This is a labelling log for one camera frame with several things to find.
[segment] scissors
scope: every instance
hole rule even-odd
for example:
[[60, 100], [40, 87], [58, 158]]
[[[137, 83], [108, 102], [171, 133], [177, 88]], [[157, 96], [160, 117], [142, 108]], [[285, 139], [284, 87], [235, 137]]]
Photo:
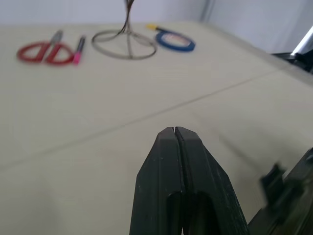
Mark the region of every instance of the scissors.
[[[54, 34], [50, 42], [37, 42], [26, 45], [19, 49], [19, 51], [17, 52], [17, 57], [21, 61], [30, 63], [41, 63], [42, 61], [44, 61], [47, 64], [58, 66], [71, 64], [73, 63], [74, 53], [67, 45], [60, 43], [62, 36], [63, 31], [59, 30]], [[45, 57], [45, 54], [51, 46], [51, 52], [47, 55], [47, 57]], [[35, 48], [39, 48], [39, 52], [37, 53], [37, 55], [33, 57], [26, 55], [27, 52]], [[67, 52], [68, 57], [65, 59], [56, 59], [58, 52], [62, 49]]]

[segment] metal wire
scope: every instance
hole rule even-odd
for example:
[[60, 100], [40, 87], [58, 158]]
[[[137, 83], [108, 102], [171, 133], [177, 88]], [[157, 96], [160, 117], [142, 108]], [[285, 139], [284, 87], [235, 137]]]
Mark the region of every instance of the metal wire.
[[[126, 14], [126, 20], [122, 29], [121, 30], [105, 30], [105, 31], [98, 32], [93, 36], [91, 40], [91, 44], [93, 48], [95, 48], [98, 52], [104, 55], [110, 56], [110, 57], [117, 58], [117, 59], [142, 60], [142, 59], [149, 58], [157, 52], [157, 45], [153, 40], [149, 39], [148, 37], [133, 32], [131, 24], [130, 24], [130, 12], [131, 12], [131, 8], [132, 8], [132, 4], [134, 0], [125, 0], [125, 2], [126, 2], [127, 14]], [[101, 36], [107, 35], [107, 34], [114, 34], [114, 35], [111, 37], [107, 37], [107, 38], [100, 38]], [[99, 43], [104, 43], [104, 42], [113, 40], [121, 34], [126, 34], [127, 36], [128, 55], [118, 54], [118, 53], [106, 50], [99, 45]], [[133, 37], [136, 40], [136, 42], [138, 42], [139, 44], [143, 46], [152, 47], [153, 52], [147, 55], [134, 55], [132, 44], [131, 44], [131, 37]]]

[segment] white table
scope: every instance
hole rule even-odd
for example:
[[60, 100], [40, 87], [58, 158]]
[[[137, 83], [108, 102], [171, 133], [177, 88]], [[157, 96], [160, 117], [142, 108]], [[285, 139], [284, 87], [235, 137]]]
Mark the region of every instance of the white table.
[[[248, 222], [264, 205], [258, 179], [312, 147], [312, 77], [215, 28], [162, 26], [192, 37], [195, 51], [123, 61], [89, 43], [120, 25], [0, 27], [1, 235], [128, 234], [136, 174], [167, 126], [198, 133]], [[73, 48], [88, 36], [78, 67], [15, 58], [60, 28]]]

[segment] circular wire base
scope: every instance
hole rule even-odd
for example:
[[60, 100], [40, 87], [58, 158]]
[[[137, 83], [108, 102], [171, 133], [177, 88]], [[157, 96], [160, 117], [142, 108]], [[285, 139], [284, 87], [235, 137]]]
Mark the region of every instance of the circular wire base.
[[[107, 35], [107, 34], [113, 34], [113, 33], [115, 33], [115, 35], [113, 35], [111, 37], [100, 38], [100, 36]], [[99, 46], [99, 43], [108, 42], [108, 41], [113, 40], [122, 34], [127, 35], [127, 45], [128, 45], [128, 52], [129, 52], [128, 55], [118, 54], [118, 53], [103, 49], [101, 46]], [[130, 37], [133, 37], [139, 44], [141, 44], [143, 46], [152, 47], [153, 52], [150, 54], [147, 54], [147, 55], [134, 55], [133, 51], [132, 51], [132, 47], [131, 47]], [[92, 44], [93, 48], [95, 48], [98, 52], [100, 52], [104, 55], [107, 55], [107, 56], [110, 56], [113, 58], [117, 58], [117, 59], [125, 59], [125, 60], [143, 60], [143, 59], [146, 59], [146, 58], [153, 56], [157, 52], [157, 45], [153, 40], [151, 40], [148, 37], [143, 36], [141, 34], [134, 33], [131, 30], [127, 30], [127, 31], [124, 31], [124, 30], [106, 30], [106, 31], [96, 33], [91, 40], [91, 44]]]

